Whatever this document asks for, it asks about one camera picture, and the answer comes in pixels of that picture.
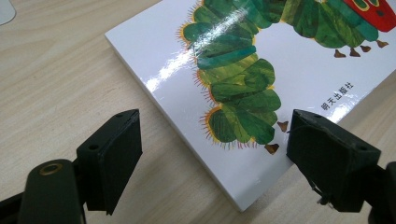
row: children's picture book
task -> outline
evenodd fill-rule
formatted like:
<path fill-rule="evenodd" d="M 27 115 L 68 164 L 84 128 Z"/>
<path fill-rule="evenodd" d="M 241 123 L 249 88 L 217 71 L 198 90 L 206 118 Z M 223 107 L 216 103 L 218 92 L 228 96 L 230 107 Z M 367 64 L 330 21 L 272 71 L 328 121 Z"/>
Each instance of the children's picture book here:
<path fill-rule="evenodd" d="M 338 122 L 395 70 L 395 4 L 163 0 L 106 38 L 244 211 L 292 165 L 293 109 Z"/>

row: caterpillar body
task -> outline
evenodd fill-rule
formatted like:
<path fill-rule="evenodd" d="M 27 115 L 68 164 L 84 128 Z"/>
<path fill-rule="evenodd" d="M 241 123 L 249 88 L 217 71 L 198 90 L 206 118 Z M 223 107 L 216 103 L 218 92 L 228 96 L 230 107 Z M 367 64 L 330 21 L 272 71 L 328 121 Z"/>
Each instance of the caterpillar body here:
<path fill-rule="evenodd" d="M 378 29 L 388 31 L 396 24 L 389 5 L 382 0 L 346 1 L 203 0 L 198 4 L 191 12 L 192 22 L 181 27 L 180 35 L 195 59 L 199 81 L 215 104 L 205 115 L 209 136 L 221 143 L 236 141 L 238 146 L 266 145 L 274 138 L 275 111 L 281 102 L 272 86 L 274 67 L 256 54 L 254 36 L 260 29 L 283 21 L 298 35 L 335 49 L 334 57 L 346 57 L 338 50 L 344 46 L 351 48 L 350 56 L 360 56 L 354 48 L 365 40 L 386 46 L 377 39 Z M 368 17 L 374 22 L 368 22 L 351 4 L 357 9 L 381 7 L 384 13 L 393 13 L 393 21 L 381 25 L 377 13 Z"/>

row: caterpillar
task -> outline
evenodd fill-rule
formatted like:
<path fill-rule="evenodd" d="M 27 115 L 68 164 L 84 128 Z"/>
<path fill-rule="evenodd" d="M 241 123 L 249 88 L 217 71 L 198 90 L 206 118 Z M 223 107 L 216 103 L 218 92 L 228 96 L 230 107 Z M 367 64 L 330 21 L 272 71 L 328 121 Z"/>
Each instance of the caterpillar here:
<path fill-rule="evenodd" d="M 274 139 L 281 101 L 273 87 L 274 67 L 256 53 L 254 37 L 260 29 L 285 22 L 298 35 L 335 49 L 336 58 L 346 57 L 339 51 L 344 46 L 353 57 L 360 56 L 358 46 L 369 51 L 363 41 L 386 46 L 378 40 L 378 30 L 387 32 L 396 25 L 387 2 L 344 1 L 203 0 L 195 6 L 191 22 L 179 32 L 198 67 L 196 77 L 214 103 L 205 115 L 208 136 L 239 147 L 267 145 Z"/>

